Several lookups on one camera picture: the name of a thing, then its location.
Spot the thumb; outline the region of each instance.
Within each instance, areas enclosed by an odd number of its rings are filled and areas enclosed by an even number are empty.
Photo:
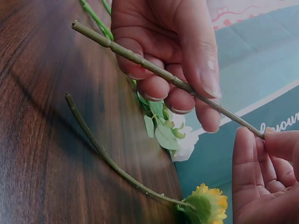
[[[202,96],[220,99],[217,45],[206,0],[182,0],[174,23],[186,80]]]

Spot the fingernail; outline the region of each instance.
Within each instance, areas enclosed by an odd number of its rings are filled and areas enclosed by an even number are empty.
[[[215,63],[210,61],[209,69],[211,70],[211,72],[200,73],[199,78],[204,91],[210,94],[211,96],[220,99],[222,98],[222,94],[219,83],[215,78],[215,66]]]
[[[219,128],[216,130],[216,131],[214,131],[214,132],[207,132],[207,133],[209,133],[209,134],[215,134],[215,133],[217,133],[219,131]]]
[[[134,79],[134,80],[142,80],[142,78],[133,77],[131,74],[127,74],[127,76],[129,76],[131,79]]]
[[[276,130],[273,127],[267,127],[266,132],[276,132]]]
[[[145,68],[144,68],[144,73],[145,73],[146,75],[151,75],[151,74],[153,74],[153,72],[151,72],[150,70],[145,69]]]
[[[171,111],[173,111],[174,113],[177,113],[177,114],[186,114],[186,113],[191,112],[192,110],[193,110],[193,109],[188,110],[188,111],[183,111],[183,110],[178,110],[178,109],[176,109],[176,108],[173,108],[173,107],[171,106]]]
[[[164,98],[161,98],[161,99],[159,99],[159,98],[154,98],[154,97],[151,97],[151,96],[147,95],[146,93],[144,94],[144,97],[145,97],[146,99],[150,100],[150,101],[160,101],[160,100],[163,100],[163,99],[164,99]]]

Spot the artificial flower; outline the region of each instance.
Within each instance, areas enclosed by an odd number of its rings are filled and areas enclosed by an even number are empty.
[[[228,207],[228,197],[221,194],[219,189],[209,189],[202,183],[185,202],[196,207],[202,224],[223,224],[223,219],[227,217],[225,211]]]
[[[174,123],[173,133],[177,138],[178,144],[181,149],[171,151],[171,159],[175,161],[186,161],[190,158],[194,146],[199,140],[196,133],[192,132],[193,129],[189,126],[185,126],[186,119],[184,115],[175,114],[169,111],[171,115],[171,120]]]

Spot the yellow flower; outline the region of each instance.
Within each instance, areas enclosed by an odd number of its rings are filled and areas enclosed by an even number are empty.
[[[196,207],[196,213],[203,224],[223,224],[223,219],[227,217],[225,211],[228,197],[221,194],[219,189],[209,189],[202,183],[185,202]]]

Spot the finger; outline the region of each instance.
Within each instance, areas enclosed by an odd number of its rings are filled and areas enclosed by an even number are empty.
[[[265,185],[263,182],[263,175],[261,171],[260,164],[258,162],[258,157],[257,157],[257,143],[259,143],[258,138],[255,137],[255,144],[254,144],[254,150],[253,150],[253,160],[255,164],[255,175],[256,175],[256,186],[258,187],[258,192],[260,196],[269,194],[269,191],[265,189]]]
[[[238,129],[233,152],[232,198],[233,211],[260,197],[256,186],[254,135],[244,127]]]
[[[221,117],[218,111],[199,99],[195,99],[195,110],[196,116],[206,132],[215,133],[219,130]]]
[[[299,131],[271,132],[267,128],[265,134],[265,144],[268,153],[290,162],[293,162],[292,155],[298,141]]]
[[[256,150],[265,188],[270,193],[286,191],[285,186],[281,182],[277,181],[274,166],[268,152],[266,151],[264,141],[260,138],[256,138]]]
[[[142,46],[137,41],[130,38],[121,38],[115,40],[115,42],[143,57]],[[116,58],[121,71],[128,75],[130,78],[141,80],[149,75],[147,70],[141,67],[141,65],[135,64],[118,54],[116,55]]]
[[[294,169],[291,164],[275,156],[270,156],[272,164],[274,166],[277,179],[287,188],[292,186],[296,182]]]
[[[265,134],[265,144],[272,156],[292,162],[294,174],[299,180],[299,131],[269,132]]]
[[[174,22],[188,83],[202,96],[221,98],[217,45],[206,1],[183,1]]]
[[[161,77],[150,76],[144,80],[137,81],[137,89],[147,100],[160,101],[168,96],[169,84]]]
[[[174,76],[185,81],[181,64],[168,64],[165,68]],[[194,97],[188,92],[172,84],[170,84],[170,89],[168,97],[165,99],[165,104],[172,112],[177,114],[186,114],[195,107]]]

